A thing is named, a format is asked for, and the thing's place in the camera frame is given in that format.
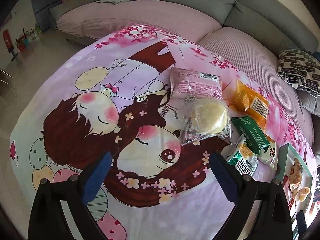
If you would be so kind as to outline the red foil snack block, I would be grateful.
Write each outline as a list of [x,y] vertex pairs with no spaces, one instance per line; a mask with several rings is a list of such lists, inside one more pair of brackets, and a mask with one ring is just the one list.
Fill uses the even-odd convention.
[[283,178],[282,186],[285,193],[285,197],[287,199],[289,210],[291,210],[292,206],[294,205],[295,199],[292,197],[292,192],[290,190],[290,180],[287,175],[285,175]]

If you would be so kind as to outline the pink clear bun packet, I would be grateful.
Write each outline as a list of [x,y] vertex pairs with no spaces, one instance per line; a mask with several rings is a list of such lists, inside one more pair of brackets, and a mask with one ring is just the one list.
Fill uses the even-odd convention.
[[170,84],[170,99],[183,123],[182,146],[212,137],[231,142],[231,117],[222,96],[221,76],[174,67]]

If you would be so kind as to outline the green white Korean snack packet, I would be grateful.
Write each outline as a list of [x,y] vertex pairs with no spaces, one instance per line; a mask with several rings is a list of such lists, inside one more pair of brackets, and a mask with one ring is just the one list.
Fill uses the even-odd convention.
[[253,176],[257,167],[258,159],[256,155],[248,148],[246,138],[242,135],[237,144],[226,146],[221,155],[229,165],[234,166],[241,175],[247,174]]

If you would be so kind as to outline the dark green snack packet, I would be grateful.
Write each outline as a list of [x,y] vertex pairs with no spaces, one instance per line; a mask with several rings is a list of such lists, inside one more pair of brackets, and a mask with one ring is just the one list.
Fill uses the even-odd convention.
[[270,143],[264,132],[250,116],[232,117],[232,124],[246,138],[247,147],[257,155],[267,152]]

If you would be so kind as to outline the beige orange pastry packet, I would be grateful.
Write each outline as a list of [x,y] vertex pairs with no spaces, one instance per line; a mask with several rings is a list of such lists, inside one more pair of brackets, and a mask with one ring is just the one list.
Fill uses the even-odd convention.
[[294,159],[294,164],[291,168],[289,180],[290,180],[290,190],[293,191],[298,191],[299,187],[301,186],[303,178],[303,167],[300,163],[300,161],[295,158]]

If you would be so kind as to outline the grey cushion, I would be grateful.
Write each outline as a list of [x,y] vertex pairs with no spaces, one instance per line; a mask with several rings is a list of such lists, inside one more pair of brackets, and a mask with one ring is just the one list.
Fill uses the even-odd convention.
[[320,116],[320,98],[315,98],[307,92],[297,90],[300,105],[313,115]]

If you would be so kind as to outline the pink cartoon blanket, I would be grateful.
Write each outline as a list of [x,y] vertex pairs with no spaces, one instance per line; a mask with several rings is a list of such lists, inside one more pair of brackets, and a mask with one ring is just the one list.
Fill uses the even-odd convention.
[[42,178],[52,183],[81,172],[104,151],[112,166],[90,203],[110,239],[209,239],[231,204],[209,169],[211,137],[181,146],[179,99],[169,91],[172,68],[211,81],[230,101],[236,83],[268,102],[266,134],[291,144],[312,174],[310,115],[276,73],[262,80],[188,39],[148,25],[133,25],[76,53],[37,91],[10,136],[12,169],[32,204]]

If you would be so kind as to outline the black white patterned pillow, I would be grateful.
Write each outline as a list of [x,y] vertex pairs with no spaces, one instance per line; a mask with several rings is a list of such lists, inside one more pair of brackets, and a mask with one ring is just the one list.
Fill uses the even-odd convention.
[[283,50],[277,72],[292,88],[319,98],[319,61],[309,53],[298,49]]

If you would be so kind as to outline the pale green rice cracker packet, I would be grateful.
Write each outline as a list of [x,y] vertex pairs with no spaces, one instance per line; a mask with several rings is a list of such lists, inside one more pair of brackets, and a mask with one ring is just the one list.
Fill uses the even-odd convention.
[[276,172],[278,167],[278,148],[276,142],[270,138],[268,135],[265,135],[266,139],[270,143],[267,150],[261,150],[258,155],[258,160],[265,165],[268,165],[273,172]]

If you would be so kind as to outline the small jelly cup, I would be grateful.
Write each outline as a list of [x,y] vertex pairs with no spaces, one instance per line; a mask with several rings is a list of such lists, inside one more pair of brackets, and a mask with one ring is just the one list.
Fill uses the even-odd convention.
[[308,194],[310,193],[310,188],[309,187],[302,187],[300,190],[299,190],[299,193],[298,193],[298,200],[300,202],[304,202],[308,196]]

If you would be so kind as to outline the grey sofa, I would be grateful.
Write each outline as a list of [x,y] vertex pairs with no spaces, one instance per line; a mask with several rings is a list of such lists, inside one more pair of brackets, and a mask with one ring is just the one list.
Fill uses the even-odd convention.
[[[286,49],[316,52],[319,39],[285,5],[278,0],[156,0],[184,5],[215,19],[222,27],[235,28],[257,39],[277,56]],[[51,12],[56,22],[65,13],[100,0],[71,0],[54,7]],[[83,45],[92,44],[91,38],[67,38]],[[319,117],[311,114],[314,139],[312,149],[319,155]]]

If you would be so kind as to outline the teal rimmed cardboard tray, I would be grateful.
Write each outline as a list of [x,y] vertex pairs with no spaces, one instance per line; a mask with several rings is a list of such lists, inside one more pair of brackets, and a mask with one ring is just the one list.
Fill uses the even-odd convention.
[[297,239],[297,215],[302,211],[306,216],[311,206],[313,177],[307,166],[306,155],[301,156],[289,143],[281,146],[275,178],[282,183],[290,212],[293,239]]

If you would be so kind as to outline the orange bread packet with barcode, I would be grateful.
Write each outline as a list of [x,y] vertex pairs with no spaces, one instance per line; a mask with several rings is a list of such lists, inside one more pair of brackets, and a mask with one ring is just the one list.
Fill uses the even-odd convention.
[[265,131],[269,108],[268,101],[262,95],[237,80],[231,103],[240,113],[253,118],[258,126]]

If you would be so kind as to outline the pink checked sofa cover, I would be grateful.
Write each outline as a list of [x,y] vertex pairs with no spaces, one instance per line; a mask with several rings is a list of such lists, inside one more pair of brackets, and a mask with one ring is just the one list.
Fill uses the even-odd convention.
[[59,31],[68,36],[94,40],[136,24],[169,31],[227,59],[266,89],[291,116],[308,143],[313,144],[311,114],[300,106],[296,90],[278,76],[277,53],[243,31],[222,27],[215,19],[193,8],[156,0],[116,5],[93,2],[57,20]]

